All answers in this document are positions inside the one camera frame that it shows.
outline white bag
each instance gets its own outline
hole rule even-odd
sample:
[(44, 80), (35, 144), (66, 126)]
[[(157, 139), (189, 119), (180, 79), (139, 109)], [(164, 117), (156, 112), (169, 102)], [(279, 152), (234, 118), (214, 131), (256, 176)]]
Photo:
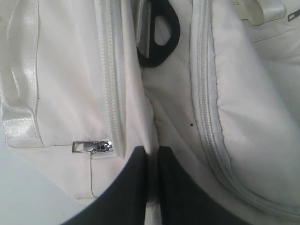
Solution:
[[(254, 225), (298, 224), (300, 3), (273, 1), (258, 7), (273, 14), (253, 26), (241, 0), (240, 16), (229, 0), (170, 0), (178, 46), (160, 66), (140, 69), (130, 0), (0, 0), (8, 147), (90, 203), (136, 146), (150, 156), (155, 196), (156, 152), (170, 146), (233, 214)], [(167, 30), (155, 36), (164, 42)], [(150, 197), (148, 224), (157, 207)]]

